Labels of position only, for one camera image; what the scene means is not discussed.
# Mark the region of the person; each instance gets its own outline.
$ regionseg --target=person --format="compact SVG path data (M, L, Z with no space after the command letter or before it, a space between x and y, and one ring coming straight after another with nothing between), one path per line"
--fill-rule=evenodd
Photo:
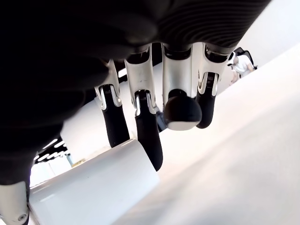
M233 72L231 85L237 82L239 77L243 78L255 70L250 59L246 55L237 56L235 52L232 52L229 56L227 65L231 66Z

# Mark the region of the white shirt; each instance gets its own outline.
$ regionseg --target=white shirt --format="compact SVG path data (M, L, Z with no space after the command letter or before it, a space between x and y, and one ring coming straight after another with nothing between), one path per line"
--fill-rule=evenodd
M252 63L246 55L240 55L237 57L239 59L239 62L236 65L232 65L232 71L239 73L240 77L243 78L251 72L248 69L247 65L251 65Z

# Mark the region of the metal screw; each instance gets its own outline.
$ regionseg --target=metal screw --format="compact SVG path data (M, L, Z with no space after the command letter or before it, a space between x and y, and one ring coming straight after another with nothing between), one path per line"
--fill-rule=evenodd
M23 215L21 215L19 218L18 218L18 220L19 221L22 221L22 220L24 220L26 218L26 214L23 214Z

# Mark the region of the white table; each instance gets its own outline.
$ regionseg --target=white table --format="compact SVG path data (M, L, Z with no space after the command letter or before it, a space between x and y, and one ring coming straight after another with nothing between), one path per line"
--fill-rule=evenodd
M299 225L300 45L221 93L207 129L161 142L160 185L115 225Z

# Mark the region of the white cylinder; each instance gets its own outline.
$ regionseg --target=white cylinder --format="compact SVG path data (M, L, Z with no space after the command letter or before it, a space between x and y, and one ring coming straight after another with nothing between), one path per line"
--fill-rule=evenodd
M109 225L159 182L137 140L34 187L30 208L41 225Z

